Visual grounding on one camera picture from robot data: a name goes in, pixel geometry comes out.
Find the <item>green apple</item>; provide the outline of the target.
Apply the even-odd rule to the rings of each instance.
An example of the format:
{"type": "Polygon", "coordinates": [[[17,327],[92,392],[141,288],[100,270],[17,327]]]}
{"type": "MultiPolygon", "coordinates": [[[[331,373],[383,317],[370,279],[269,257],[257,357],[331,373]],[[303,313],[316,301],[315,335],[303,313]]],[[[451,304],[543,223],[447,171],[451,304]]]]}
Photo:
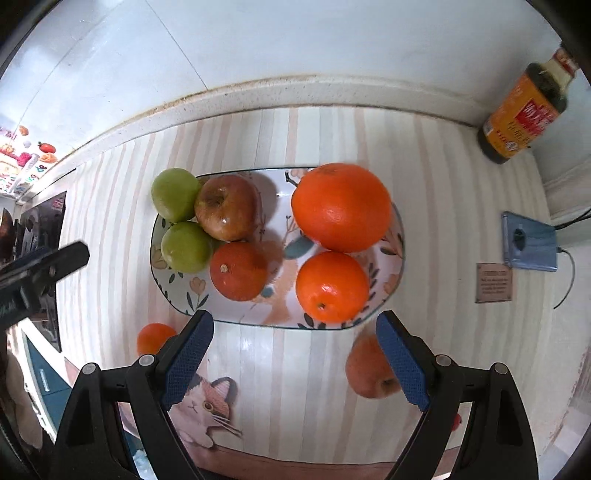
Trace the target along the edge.
{"type": "Polygon", "coordinates": [[[204,270],[214,252],[214,241],[197,223],[172,225],[162,236],[161,254],[177,272],[193,274],[204,270]]]}
{"type": "Polygon", "coordinates": [[[160,172],[151,185],[151,199],[157,213],[171,223],[191,220],[202,181],[189,171],[170,168],[160,172]]]}

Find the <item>small dark tangerine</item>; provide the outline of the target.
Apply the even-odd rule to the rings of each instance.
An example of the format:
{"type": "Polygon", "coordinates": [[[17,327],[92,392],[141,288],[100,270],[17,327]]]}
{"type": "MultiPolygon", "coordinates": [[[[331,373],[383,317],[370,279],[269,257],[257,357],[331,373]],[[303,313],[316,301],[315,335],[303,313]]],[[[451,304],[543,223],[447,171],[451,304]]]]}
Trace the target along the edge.
{"type": "Polygon", "coordinates": [[[209,275],[215,289],[232,301],[256,298],[266,286],[269,271],[263,253],[249,242],[230,242],[211,257],[209,275]]]}

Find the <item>blue cabinet door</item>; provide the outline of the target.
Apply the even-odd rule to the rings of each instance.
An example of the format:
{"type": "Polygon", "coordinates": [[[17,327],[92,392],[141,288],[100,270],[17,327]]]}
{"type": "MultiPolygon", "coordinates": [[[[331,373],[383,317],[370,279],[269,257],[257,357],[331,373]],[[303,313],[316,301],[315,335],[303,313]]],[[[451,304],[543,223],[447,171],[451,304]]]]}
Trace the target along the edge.
{"type": "Polygon", "coordinates": [[[48,428],[57,433],[71,392],[64,356],[39,335],[24,336],[28,362],[48,428]]]}

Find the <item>orange near cat print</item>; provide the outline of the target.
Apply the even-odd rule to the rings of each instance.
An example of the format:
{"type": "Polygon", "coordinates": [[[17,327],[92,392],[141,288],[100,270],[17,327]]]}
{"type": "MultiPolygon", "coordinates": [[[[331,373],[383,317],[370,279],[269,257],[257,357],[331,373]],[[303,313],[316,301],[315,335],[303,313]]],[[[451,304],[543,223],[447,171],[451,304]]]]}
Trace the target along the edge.
{"type": "Polygon", "coordinates": [[[176,335],[176,330],[163,323],[149,323],[137,334],[138,356],[156,355],[166,341],[176,335]]]}

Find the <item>red yellow apple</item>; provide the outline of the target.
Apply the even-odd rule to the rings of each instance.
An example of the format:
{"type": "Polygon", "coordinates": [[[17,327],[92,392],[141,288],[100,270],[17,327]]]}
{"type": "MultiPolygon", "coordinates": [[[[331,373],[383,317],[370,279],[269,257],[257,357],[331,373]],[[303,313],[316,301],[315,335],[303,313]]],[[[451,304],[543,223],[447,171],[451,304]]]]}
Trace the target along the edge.
{"type": "Polygon", "coordinates": [[[353,342],[346,378],[353,392],[368,399],[386,398],[402,389],[375,334],[361,335],[353,342]]]}

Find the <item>small brown paper card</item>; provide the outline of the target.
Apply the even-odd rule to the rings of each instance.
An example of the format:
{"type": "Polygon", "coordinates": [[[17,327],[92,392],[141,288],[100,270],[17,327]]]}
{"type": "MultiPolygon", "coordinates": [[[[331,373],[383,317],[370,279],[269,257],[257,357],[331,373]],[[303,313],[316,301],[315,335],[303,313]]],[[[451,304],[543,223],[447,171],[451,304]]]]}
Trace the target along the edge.
{"type": "Polygon", "coordinates": [[[500,263],[477,264],[476,302],[509,302],[513,296],[513,270],[500,263]]]}

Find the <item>green apple on plate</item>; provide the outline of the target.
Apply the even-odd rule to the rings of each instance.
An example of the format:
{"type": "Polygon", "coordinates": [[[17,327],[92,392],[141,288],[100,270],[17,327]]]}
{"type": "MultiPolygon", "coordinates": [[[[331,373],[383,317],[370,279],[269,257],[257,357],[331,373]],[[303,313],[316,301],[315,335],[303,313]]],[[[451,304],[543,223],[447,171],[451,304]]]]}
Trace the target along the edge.
{"type": "Polygon", "coordinates": [[[172,225],[162,236],[161,254],[177,272],[193,274],[204,270],[214,252],[214,241],[197,223],[172,225]]]}

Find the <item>blue smartphone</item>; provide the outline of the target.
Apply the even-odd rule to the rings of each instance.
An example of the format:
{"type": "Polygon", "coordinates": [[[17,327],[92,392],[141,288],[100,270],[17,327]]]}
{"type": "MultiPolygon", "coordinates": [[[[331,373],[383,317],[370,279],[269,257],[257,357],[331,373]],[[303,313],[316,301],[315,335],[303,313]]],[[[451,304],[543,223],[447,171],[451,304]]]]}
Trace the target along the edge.
{"type": "Polygon", "coordinates": [[[504,263],[510,268],[555,272],[558,243],[549,224],[505,211],[501,215],[504,263]]]}

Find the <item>brown russet apple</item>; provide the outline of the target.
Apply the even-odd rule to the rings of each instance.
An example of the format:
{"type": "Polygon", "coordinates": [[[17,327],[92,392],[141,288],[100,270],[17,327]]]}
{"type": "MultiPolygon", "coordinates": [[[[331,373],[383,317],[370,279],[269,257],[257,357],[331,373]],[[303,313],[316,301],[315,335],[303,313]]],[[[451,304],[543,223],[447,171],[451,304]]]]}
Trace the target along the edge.
{"type": "Polygon", "coordinates": [[[194,204],[197,223],[216,240],[245,240],[256,229],[257,194],[238,174],[209,178],[194,204]]]}

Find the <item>medium orange on plate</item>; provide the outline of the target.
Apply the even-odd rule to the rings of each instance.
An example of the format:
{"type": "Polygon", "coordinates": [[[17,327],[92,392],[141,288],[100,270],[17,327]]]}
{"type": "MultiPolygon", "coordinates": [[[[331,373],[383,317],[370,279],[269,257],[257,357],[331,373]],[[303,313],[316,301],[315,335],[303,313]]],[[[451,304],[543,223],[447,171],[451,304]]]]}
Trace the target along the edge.
{"type": "Polygon", "coordinates": [[[355,258],[325,251],[297,272],[295,295],[304,313],[327,324],[352,320],[370,296],[368,274],[355,258]]]}

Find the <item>oval floral ceramic plate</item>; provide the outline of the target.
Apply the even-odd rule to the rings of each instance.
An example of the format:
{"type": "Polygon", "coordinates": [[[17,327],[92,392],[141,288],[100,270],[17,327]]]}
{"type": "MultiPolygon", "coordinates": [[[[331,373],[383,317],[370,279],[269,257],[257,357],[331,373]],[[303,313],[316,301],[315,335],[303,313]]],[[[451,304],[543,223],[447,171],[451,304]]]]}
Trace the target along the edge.
{"type": "Polygon", "coordinates": [[[344,330],[369,320],[384,309],[396,292],[405,266],[404,229],[401,215],[392,208],[391,225],[379,242],[353,258],[369,277],[369,299],[360,313],[341,323],[328,324],[305,313],[297,301],[297,271],[309,258],[322,252],[321,245],[304,236],[294,221],[290,197],[307,168],[252,169],[239,172],[259,192],[259,214],[253,242],[266,255],[269,282],[256,298],[236,302],[213,286],[209,269],[183,273],[170,266],[161,253],[161,239],[172,224],[157,216],[150,240],[150,270],[155,285],[177,312],[192,316],[204,309],[216,321],[283,329],[344,330]]]}

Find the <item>large orange on plate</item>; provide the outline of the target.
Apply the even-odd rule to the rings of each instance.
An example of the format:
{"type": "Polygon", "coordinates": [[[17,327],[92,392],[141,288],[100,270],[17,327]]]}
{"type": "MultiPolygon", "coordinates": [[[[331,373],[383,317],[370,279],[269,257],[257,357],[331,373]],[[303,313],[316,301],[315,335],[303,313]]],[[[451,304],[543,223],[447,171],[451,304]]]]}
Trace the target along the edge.
{"type": "Polygon", "coordinates": [[[304,235],[344,253],[372,247],[386,235],[392,220],[388,189],[356,164],[331,163],[308,171],[290,205],[304,235]]]}

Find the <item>dark soy sauce bottle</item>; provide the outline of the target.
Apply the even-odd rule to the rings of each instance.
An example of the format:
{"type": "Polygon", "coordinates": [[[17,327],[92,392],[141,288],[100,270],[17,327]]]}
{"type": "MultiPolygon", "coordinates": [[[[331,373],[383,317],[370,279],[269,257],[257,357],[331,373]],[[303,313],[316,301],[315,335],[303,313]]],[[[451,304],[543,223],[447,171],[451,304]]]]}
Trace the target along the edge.
{"type": "Polygon", "coordinates": [[[567,108],[567,90],[579,65],[561,45],[544,63],[529,64],[501,105],[479,128],[477,140],[504,164],[540,137],[567,108]]]}

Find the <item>colourful wall sticker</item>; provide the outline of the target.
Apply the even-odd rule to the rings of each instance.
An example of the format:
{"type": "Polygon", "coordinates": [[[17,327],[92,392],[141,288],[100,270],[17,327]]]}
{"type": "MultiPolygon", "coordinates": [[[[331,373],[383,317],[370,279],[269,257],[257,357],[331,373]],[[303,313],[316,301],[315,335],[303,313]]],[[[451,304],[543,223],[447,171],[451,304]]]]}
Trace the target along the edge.
{"type": "Polygon", "coordinates": [[[36,140],[20,125],[15,130],[1,127],[1,195],[19,198],[58,161],[56,148],[36,140]]]}

